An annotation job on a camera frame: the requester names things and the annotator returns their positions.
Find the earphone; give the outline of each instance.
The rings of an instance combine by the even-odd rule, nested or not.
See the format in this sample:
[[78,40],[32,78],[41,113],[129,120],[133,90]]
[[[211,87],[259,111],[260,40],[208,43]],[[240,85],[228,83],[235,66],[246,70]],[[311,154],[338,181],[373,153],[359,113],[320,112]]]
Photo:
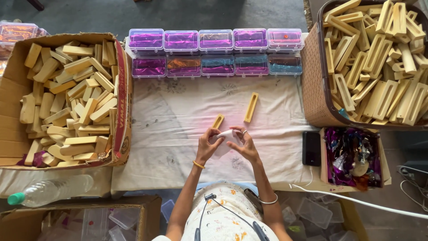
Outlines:
[[202,224],[202,216],[204,215],[205,212],[205,207],[208,204],[208,200],[212,199],[214,202],[216,202],[218,205],[220,205],[222,208],[226,209],[227,211],[235,214],[237,217],[239,217],[240,219],[242,219],[244,222],[246,222],[257,234],[257,236],[259,237],[260,241],[270,241],[269,238],[266,236],[265,232],[263,232],[262,228],[260,227],[260,225],[254,221],[253,225],[251,225],[249,222],[247,222],[245,219],[243,219],[242,217],[240,217],[238,214],[236,214],[234,211],[231,211],[230,209],[227,209],[226,207],[224,207],[223,205],[221,205],[220,203],[218,203],[214,198],[217,198],[217,195],[214,194],[210,194],[208,196],[204,196],[205,198],[205,206],[204,209],[202,211],[201,214],[201,219],[199,221],[199,228],[196,228],[195,230],[195,241],[201,241],[201,224]]

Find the white tissue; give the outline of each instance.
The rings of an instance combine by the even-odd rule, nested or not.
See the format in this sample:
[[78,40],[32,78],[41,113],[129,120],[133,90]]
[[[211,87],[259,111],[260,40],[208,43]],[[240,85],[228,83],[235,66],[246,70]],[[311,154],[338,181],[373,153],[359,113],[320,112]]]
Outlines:
[[213,138],[211,138],[211,140],[209,141],[210,144],[214,144],[221,137],[225,137],[225,139],[217,148],[217,150],[214,152],[211,158],[217,160],[223,155],[225,155],[226,153],[228,153],[231,150],[231,148],[227,146],[226,144],[227,142],[233,142],[238,146],[242,147],[241,139],[238,137],[237,133],[241,133],[241,132],[239,130],[228,130],[216,136],[213,136]]

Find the woman's left hand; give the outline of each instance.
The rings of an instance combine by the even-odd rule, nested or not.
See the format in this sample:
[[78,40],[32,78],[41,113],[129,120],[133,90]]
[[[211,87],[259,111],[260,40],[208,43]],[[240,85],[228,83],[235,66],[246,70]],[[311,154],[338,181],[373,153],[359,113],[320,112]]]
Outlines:
[[220,134],[221,131],[215,128],[208,128],[208,130],[199,137],[198,152],[196,153],[196,162],[200,165],[205,165],[208,159],[214,154],[217,147],[224,141],[224,137],[218,139],[214,144],[210,144],[208,141],[215,135]]

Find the brown woven basket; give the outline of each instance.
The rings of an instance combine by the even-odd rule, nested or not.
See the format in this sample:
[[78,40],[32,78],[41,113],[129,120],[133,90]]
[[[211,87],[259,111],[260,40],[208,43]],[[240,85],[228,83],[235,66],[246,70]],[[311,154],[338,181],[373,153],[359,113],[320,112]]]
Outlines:
[[[302,95],[305,118],[315,127],[357,127],[368,129],[382,130],[428,130],[428,126],[423,126],[425,122],[418,122],[415,126],[406,125],[374,125],[361,122],[351,121],[339,114],[334,107],[331,92],[330,82],[328,79],[327,60],[324,49],[324,28],[322,26],[323,13],[344,4],[346,0],[331,0],[324,4],[318,12],[318,21],[311,29],[308,37],[305,40],[305,47],[301,51],[303,73]],[[383,4],[381,0],[362,0],[360,6]],[[412,5],[406,5],[408,11],[417,12],[416,20],[422,24],[424,30],[428,29],[428,19],[425,14],[418,8]],[[428,57],[428,48],[425,49],[426,57]]]

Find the smartphone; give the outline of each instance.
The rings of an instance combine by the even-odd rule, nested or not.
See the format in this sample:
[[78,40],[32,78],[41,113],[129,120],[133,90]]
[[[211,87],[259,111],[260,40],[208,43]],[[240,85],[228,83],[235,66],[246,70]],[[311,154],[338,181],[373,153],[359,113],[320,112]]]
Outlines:
[[321,166],[321,136],[317,132],[303,132],[303,165]]

